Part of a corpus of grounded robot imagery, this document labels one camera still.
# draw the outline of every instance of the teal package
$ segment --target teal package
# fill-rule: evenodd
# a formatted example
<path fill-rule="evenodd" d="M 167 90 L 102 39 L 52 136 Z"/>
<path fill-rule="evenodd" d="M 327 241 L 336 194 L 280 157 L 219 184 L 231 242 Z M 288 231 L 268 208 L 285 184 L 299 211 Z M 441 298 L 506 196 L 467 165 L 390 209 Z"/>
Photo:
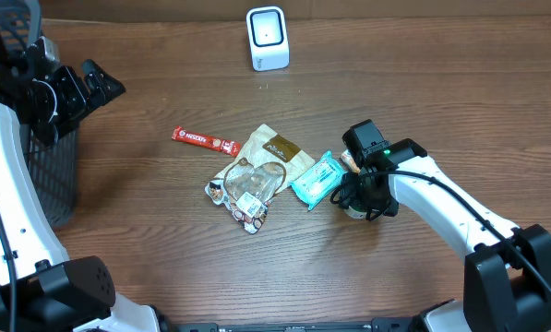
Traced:
<path fill-rule="evenodd" d="M 331 156 L 332 153 L 327 151 L 319 162 L 292 182 L 295 194 L 308 204 L 308 211 L 338 187 L 341 184 L 342 175 L 346 173 L 339 162 Z"/>

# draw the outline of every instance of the plastic packaging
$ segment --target plastic packaging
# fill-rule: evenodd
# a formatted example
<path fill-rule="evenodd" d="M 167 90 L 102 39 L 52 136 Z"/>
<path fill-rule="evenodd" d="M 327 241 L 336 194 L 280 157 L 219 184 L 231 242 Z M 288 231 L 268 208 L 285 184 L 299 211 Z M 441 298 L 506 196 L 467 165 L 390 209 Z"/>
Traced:
<path fill-rule="evenodd" d="M 319 162 L 292 182 L 295 194 L 308 204 L 308 211 L 341 184 L 345 170 L 331 156 L 332 153 L 327 151 Z"/>
<path fill-rule="evenodd" d="M 263 124 L 205 192 L 215 205 L 224 204 L 245 231 L 255 234 L 267 220 L 275 196 L 312 165 L 310 156 Z"/>
<path fill-rule="evenodd" d="M 193 133 L 183 129 L 180 125 L 173 131 L 173 140 L 220 151 L 233 157 L 238 156 L 241 147 L 240 143 L 214 136 Z"/>
<path fill-rule="evenodd" d="M 359 173 L 361 171 L 359 167 L 357 167 L 357 164 L 355 163 L 355 160 L 353 160 L 353 157 L 351 157 L 351 152 L 349 152 L 348 149 L 346 149 L 341 154 L 341 160 L 345 163 L 345 165 L 347 165 L 347 167 L 349 167 L 352 172 Z"/>

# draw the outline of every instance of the white device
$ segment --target white device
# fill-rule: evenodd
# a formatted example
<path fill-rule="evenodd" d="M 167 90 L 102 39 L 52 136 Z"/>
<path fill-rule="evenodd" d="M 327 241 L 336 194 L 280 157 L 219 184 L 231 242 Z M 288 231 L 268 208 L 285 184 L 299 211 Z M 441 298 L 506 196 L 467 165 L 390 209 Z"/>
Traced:
<path fill-rule="evenodd" d="M 246 14 L 246 28 L 255 70 L 281 69 L 290 64 L 285 16 L 279 7 L 251 9 Z"/>

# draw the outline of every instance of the crumpled plastic bag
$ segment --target crumpled plastic bag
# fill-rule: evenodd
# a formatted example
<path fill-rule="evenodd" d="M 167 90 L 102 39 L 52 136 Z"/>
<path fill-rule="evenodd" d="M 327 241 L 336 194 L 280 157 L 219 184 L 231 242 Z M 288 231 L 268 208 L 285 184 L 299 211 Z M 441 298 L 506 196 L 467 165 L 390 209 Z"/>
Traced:
<path fill-rule="evenodd" d="M 314 160 L 266 124 L 255 130 L 236 159 L 205 187 L 214 204 L 224 204 L 251 234 L 267 220 L 273 198 Z"/>

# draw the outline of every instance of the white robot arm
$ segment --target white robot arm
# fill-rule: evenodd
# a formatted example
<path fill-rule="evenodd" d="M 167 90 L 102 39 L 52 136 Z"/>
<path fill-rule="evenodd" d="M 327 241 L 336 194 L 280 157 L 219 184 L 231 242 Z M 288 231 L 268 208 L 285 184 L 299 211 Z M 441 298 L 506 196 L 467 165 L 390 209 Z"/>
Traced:
<path fill-rule="evenodd" d="M 17 279 L 35 276 L 38 265 L 51 267 L 69 261 L 66 249 L 55 237 L 29 177 L 19 139 L 16 113 L 0 103 L 0 214 L 6 237 L 15 253 Z M 9 284 L 8 268 L 0 242 L 0 287 Z M 18 330 L 24 330 L 22 319 Z M 80 324 L 74 331 L 99 328 L 109 332 L 161 332 L 153 308 L 135 304 L 119 293 L 107 317 Z"/>
<path fill-rule="evenodd" d="M 10 55 L 1 52 L 0 36 L 0 330 L 170 331 L 155 308 L 115 292 L 99 258 L 70 260 L 43 214 L 20 124 L 49 148 L 126 91 L 92 60 L 82 65 L 83 81 L 49 45 L 41 37 L 25 53 Z M 11 65 L 20 63 L 23 70 Z"/>
<path fill-rule="evenodd" d="M 515 223 L 501 218 L 459 188 L 438 168 L 431 157 L 414 157 L 400 163 L 397 170 L 433 176 L 448 185 L 476 211 L 490 219 L 497 231 L 506 238 L 513 236 L 513 229 L 519 228 Z M 456 252 L 462 263 L 465 256 L 474 252 L 476 245 L 493 245 L 500 242 L 460 202 L 436 185 L 412 176 L 390 175 L 389 188 L 392 197 L 421 216 Z"/>

